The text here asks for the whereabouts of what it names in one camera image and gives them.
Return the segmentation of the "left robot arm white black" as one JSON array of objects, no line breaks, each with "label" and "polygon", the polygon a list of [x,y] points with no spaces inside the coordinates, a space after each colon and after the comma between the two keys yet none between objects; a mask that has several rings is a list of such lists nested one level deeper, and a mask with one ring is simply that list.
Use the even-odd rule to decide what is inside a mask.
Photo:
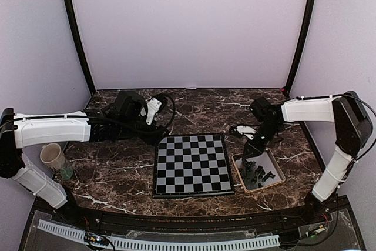
[{"label": "left robot arm white black", "polygon": [[83,220],[82,211],[67,189],[47,177],[23,153],[28,146],[59,142],[101,142],[139,138],[159,143],[169,131],[158,125],[157,115],[168,103],[167,95],[149,100],[132,91],[120,91],[115,101],[100,110],[55,115],[16,114],[6,108],[1,115],[1,177],[12,179],[51,207],[70,225]]}]

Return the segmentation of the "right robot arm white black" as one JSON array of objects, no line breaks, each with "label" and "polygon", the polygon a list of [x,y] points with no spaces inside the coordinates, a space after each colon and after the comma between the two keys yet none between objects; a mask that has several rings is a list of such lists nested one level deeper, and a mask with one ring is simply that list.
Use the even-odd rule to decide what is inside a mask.
[{"label": "right robot arm white black", "polygon": [[374,132],[368,114],[372,107],[355,91],[347,91],[336,95],[301,96],[275,104],[260,97],[249,109],[259,126],[234,127],[235,133],[247,139],[244,160],[261,156],[287,123],[316,123],[316,129],[324,130],[324,134],[315,133],[314,143],[322,146],[326,143],[325,138],[333,143],[331,156],[324,159],[325,169],[300,210],[300,219],[304,223],[314,223],[322,215],[325,203],[347,181],[354,165],[372,148],[367,144]]}]

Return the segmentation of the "black grey chess board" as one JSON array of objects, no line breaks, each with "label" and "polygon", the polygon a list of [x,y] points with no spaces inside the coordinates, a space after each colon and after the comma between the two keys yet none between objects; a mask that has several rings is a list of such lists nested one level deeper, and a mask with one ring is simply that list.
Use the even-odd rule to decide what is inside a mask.
[{"label": "black grey chess board", "polygon": [[155,149],[155,199],[234,194],[223,133],[170,135]]}]

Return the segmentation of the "small green circuit board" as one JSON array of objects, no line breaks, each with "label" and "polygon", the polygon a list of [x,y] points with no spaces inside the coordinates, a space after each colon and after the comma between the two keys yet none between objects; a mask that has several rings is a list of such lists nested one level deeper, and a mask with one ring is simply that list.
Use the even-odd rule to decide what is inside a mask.
[{"label": "small green circuit board", "polygon": [[98,246],[107,246],[109,243],[105,240],[104,237],[99,236],[95,233],[86,232],[84,235],[84,242],[90,243],[91,245],[98,245]]}]

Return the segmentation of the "wooden tray with dark base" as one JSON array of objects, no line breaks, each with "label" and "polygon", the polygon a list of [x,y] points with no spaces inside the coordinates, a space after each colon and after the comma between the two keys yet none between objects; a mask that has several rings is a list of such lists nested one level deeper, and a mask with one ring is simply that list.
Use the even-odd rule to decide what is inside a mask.
[{"label": "wooden tray with dark base", "polygon": [[242,154],[237,154],[231,159],[245,193],[258,192],[286,181],[269,148],[257,157],[245,158]]}]

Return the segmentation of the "beige paper cup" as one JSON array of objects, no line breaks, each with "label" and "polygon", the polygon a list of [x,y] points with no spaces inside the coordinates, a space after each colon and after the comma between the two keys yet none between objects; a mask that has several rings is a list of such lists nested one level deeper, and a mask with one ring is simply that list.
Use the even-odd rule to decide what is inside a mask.
[{"label": "beige paper cup", "polygon": [[68,180],[73,176],[73,167],[57,143],[43,145],[40,160],[52,170],[55,176],[62,180]]}]

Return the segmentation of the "black front rail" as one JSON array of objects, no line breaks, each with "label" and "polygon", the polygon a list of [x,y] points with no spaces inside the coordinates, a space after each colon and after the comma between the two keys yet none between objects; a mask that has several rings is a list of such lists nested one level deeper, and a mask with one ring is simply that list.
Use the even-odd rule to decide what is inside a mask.
[{"label": "black front rail", "polygon": [[119,231],[121,229],[139,228],[151,231],[205,231],[232,230],[243,227],[260,227],[267,230],[292,230],[305,225],[299,217],[287,217],[280,211],[251,213],[233,216],[211,217],[167,217],[144,216],[127,213],[107,212],[79,207],[91,225],[97,230]]}]

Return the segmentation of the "left black frame post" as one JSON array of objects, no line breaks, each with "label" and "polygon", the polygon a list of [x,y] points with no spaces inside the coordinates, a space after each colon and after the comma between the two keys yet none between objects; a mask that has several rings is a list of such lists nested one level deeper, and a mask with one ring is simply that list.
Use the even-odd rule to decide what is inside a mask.
[{"label": "left black frame post", "polygon": [[73,0],[64,0],[66,14],[68,17],[70,32],[72,35],[73,43],[76,49],[76,53],[79,59],[80,67],[83,72],[86,85],[89,89],[89,93],[91,95],[95,94],[96,88],[95,84],[91,75],[91,72],[89,70],[89,64],[86,59],[85,51],[83,48],[82,40],[80,37],[79,27],[76,20],[75,10],[73,7]]}]

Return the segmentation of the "black frame post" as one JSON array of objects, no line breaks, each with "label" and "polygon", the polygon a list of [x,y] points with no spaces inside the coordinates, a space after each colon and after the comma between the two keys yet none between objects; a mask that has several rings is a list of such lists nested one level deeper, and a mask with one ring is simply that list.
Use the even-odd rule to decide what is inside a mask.
[{"label": "black frame post", "polygon": [[66,14],[68,17],[70,32],[72,35],[73,43],[76,49],[76,53],[79,59],[80,67],[83,72],[86,85],[89,89],[89,93],[91,95],[95,94],[96,88],[95,84],[91,75],[91,72],[89,70],[89,64],[86,59],[85,51],[83,48],[82,40],[80,37],[79,27],[76,20],[75,10],[73,7],[73,0],[64,0]]},{"label": "black frame post", "polygon": [[283,89],[284,89],[283,93],[284,93],[285,97],[290,96],[290,92],[292,90],[292,87],[293,87],[293,84],[294,84],[294,81],[295,81],[295,78],[296,78],[296,75],[297,75],[297,71],[298,71],[298,68],[299,68],[299,65],[300,65],[300,62],[301,62],[301,58],[302,58],[302,55],[303,55],[303,50],[304,50],[304,47],[305,47],[305,44],[306,44],[306,39],[307,39],[307,35],[308,35],[308,30],[309,30],[309,27],[310,27],[311,17],[312,17],[312,14],[313,14],[314,3],[315,3],[315,0],[306,0],[306,3],[305,3],[303,20],[302,20],[302,23],[301,23],[301,28],[300,28],[300,33],[299,33],[299,36],[298,36],[298,41],[297,41],[295,53],[294,53],[293,60],[292,60],[292,63],[291,63],[290,71],[288,73],[286,84],[283,87]]}]

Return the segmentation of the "right black frame post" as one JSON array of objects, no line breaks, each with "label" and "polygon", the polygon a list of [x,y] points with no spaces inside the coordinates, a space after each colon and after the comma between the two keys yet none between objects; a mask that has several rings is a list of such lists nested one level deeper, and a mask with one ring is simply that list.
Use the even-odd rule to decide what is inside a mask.
[{"label": "right black frame post", "polygon": [[298,41],[297,41],[295,53],[294,53],[293,60],[292,60],[292,63],[291,63],[290,71],[288,73],[286,84],[283,87],[283,89],[284,89],[283,93],[284,93],[285,97],[290,96],[290,92],[292,90],[292,87],[293,87],[293,84],[294,84],[294,81],[295,81],[295,78],[296,78],[296,75],[297,75],[297,71],[298,71],[298,68],[299,68],[299,65],[300,65],[300,62],[301,62],[301,58],[302,58],[302,55],[303,55],[303,50],[304,50],[304,47],[305,47],[305,44],[306,44],[306,39],[307,39],[307,35],[308,35],[308,30],[309,30],[309,27],[310,27],[311,17],[312,17],[312,14],[313,14],[314,3],[315,3],[315,0],[306,0],[306,3],[305,3],[303,20],[302,20],[302,23],[301,23],[301,28],[300,28],[300,33],[299,33],[299,36],[298,36]]}]

